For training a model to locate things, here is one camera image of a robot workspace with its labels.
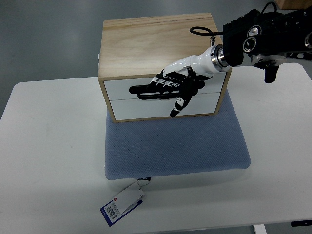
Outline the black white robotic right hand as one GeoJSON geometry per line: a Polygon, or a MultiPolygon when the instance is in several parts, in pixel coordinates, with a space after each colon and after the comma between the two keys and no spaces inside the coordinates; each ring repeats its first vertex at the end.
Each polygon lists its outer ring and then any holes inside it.
{"type": "Polygon", "coordinates": [[[147,88],[156,88],[160,93],[178,89],[178,96],[170,117],[177,116],[197,94],[203,81],[211,79],[218,72],[215,55],[220,46],[208,48],[203,54],[192,55],[166,66],[148,84],[147,88]]]}

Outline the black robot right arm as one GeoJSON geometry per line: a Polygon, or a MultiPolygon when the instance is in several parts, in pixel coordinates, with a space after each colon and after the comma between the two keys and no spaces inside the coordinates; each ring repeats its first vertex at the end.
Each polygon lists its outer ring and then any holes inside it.
{"type": "Polygon", "coordinates": [[[288,58],[312,59],[312,8],[287,14],[251,10],[223,25],[221,32],[205,27],[192,27],[190,32],[211,38],[211,62],[219,71],[243,63],[247,54],[254,67],[265,71],[264,81],[272,83],[278,68],[288,58]],[[214,45],[215,36],[223,37],[223,45],[214,45]]]}

